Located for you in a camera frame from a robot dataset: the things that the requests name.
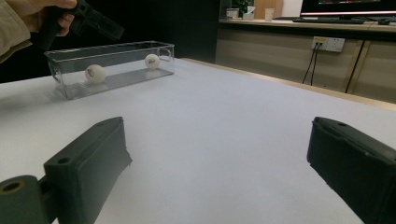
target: transparent container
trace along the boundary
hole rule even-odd
[[[174,45],[157,41],[54,50],[45,55],[57,90],[68,100],[175,73]],[[150,65],[153,58],[158,60],[154,66]],[[99,65],[104,80],[89,79],[93,64]]]

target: television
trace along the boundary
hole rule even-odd
[[[386,18],[396,16],[395,0],[303,0],[302,18]]]

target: cup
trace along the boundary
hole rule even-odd
[[[265,21],[272,21],[272,18],[274,17],[274,8],[266,8],[265,9]]]

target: power outlet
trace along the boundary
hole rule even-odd
[[[318,49],[326,50],[327,43],[328,43],[328,37],[314,36],[314,40],[312,41],[311,49],[317,49],[318,48],[317,44],[321,44]]]
[[[334,52],[341,52],[341,51],[343,51],[345,42],[346,42],[346,40],[344,38],[329,37],[328,41],[327,41],[326,50],[334,51]]]

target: white ball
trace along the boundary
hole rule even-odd
[[[101,65],[92,64],[85,70],[85,77],[89,82],[98,84],[105,80],[106,71]]]
[[[157,69],[160,66],[160,58],[155,54],[149,54],[146,57],[145,64],[148,69]]]

